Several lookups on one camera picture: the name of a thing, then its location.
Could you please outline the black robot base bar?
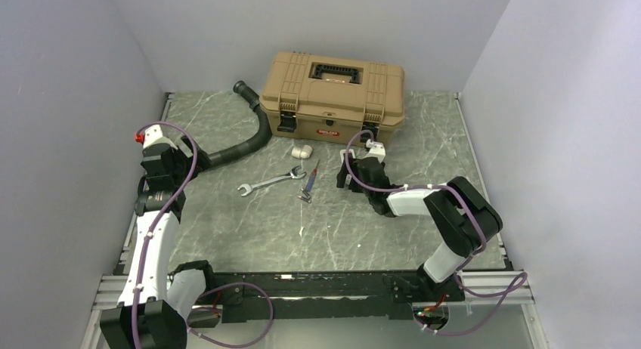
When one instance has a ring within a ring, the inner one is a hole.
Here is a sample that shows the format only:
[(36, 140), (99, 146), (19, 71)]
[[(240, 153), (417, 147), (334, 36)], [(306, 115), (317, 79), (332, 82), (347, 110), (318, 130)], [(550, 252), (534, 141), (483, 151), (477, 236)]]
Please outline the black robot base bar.
[(429, 283), (417, 270), (214, 273), (195, 307), (215, 307), (223, 323), (249, 320), (387, 317), (461, 303), (453, 279)]

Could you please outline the white pipe elbow fitting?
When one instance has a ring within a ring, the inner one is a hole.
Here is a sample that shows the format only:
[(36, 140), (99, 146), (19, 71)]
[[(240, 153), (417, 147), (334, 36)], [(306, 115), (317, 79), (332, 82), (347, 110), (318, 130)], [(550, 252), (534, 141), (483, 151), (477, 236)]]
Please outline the white pipe elbow fitting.
[(309, 159), (313, 154), (313, 147), (310, 145), (294, 146), (291, 150), (291, 157), (295, 159)]

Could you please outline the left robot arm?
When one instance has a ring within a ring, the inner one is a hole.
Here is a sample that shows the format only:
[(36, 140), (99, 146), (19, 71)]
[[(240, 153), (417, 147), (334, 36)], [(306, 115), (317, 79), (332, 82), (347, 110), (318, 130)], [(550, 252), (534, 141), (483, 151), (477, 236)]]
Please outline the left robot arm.
[(192, 162), (165, 137), (143, 144), (147, 189), (135, 204), (132, 266), (116, 307), (100, 319), (111, 348), (184, 348), (192, 306), (216, 296), (218, 284), (207, 261), (181, 264), (169, 275)]

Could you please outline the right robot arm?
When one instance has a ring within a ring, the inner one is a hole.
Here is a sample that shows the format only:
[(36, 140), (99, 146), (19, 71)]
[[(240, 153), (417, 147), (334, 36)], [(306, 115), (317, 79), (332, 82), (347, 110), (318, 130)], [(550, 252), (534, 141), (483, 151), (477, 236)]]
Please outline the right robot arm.
[(416, 289), (426, 300), (442, 294), (457, 270), (503, 228), (500, 215), (465, 177), (405, 188), (390, 183), (385, 163), (376, 157), (358, 159), (346, 150), (341, 155), (338, 188), (348, 186), (354, 193), (363, 193), (373, 210), (384, 217), (429, 216), (435, 223), (442, 242), (416, 271)]

